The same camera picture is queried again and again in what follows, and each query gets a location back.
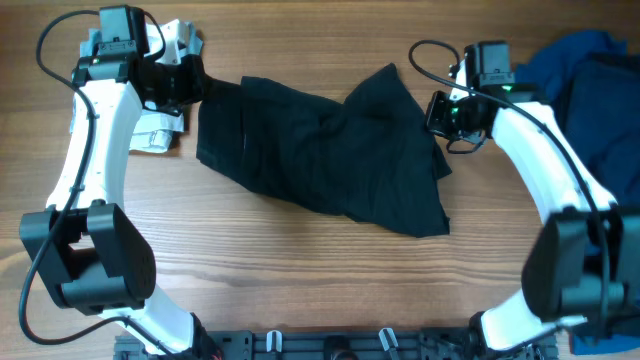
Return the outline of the black shorts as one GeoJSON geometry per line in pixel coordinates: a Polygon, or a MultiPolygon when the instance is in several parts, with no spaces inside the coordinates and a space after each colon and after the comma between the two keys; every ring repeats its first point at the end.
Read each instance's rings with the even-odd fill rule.
{"type": "Polygon", "coordinates": [[[247,190],[413,236],[447,235],[451,169],[394,64],[336,102],[266,78],[217,83],[196,156],[247,190]]]}

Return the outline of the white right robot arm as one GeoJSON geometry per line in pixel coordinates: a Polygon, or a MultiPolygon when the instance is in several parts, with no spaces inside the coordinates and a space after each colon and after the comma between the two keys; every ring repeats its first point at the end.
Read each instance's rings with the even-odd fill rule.
{"type": "Polygon", "coordinates": [[[493,141],[512,161],[542,228],[520,289],[476,314],[467,357],[512,355],[560,331],[574,353],[613,353],[639,345],[639,211],[623,206],[581,162],[554,111],[533,84],[516,81],[503,41],[455,56],[428,106],[427,129],[449,153],[493,141]]]}

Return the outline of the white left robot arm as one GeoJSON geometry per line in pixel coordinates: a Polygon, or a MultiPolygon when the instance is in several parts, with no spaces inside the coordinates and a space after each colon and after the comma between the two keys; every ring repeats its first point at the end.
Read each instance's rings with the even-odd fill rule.
{"type": "Polygon", "coordinates": [[[157,285],[153,251],[125,215],[124,180],[134,128],[144,111],[179,115],[211,80],[199,56],[164,63],[147,29],[154,18],[128,5],[100,9],[101,39],[65,85],[76,105],[60,178],[40,212],[26,214],[20,239],[52,301],[117,323],[161,359],[219,359],[200,320],[157,285]]]}

